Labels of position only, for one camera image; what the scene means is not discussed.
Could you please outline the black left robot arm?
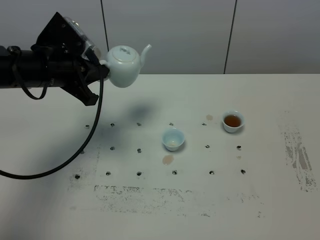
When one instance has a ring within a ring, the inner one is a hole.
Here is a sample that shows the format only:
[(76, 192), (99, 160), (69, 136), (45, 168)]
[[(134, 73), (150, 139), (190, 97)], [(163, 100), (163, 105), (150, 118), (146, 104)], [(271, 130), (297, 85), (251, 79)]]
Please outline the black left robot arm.
[[(35, 44), (31, 50), (18, 46), (0, 48), (0, 87), (21, 88), (33, 100), (43, 99), (48, 88), (61, 88), (85, 106), (94, 106), (99, 97), (88, 86), (105, 79), (109, 71), (97, 61), (71, 54), (66, 47)], [(30, 88), (43, 90), (36, 97)]]

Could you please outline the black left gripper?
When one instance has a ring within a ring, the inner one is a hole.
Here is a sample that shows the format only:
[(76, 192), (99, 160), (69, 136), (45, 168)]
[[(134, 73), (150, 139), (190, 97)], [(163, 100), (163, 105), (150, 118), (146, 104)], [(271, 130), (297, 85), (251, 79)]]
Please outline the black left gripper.
[(43, 58), (45, 75), (43, 90), (39, 97), (31, 95), (33, 100), (45, 97), (49, 87), (59, 87), (80, 100), (85, 106), (94, 106), (100, 96), (93, 93), (88, 85), (108, 78), (110, 72), (105, 65), (93, 64), (79, 56), (73, 56), (63, 48), (51, 48), (34, 44), (33, 53)]

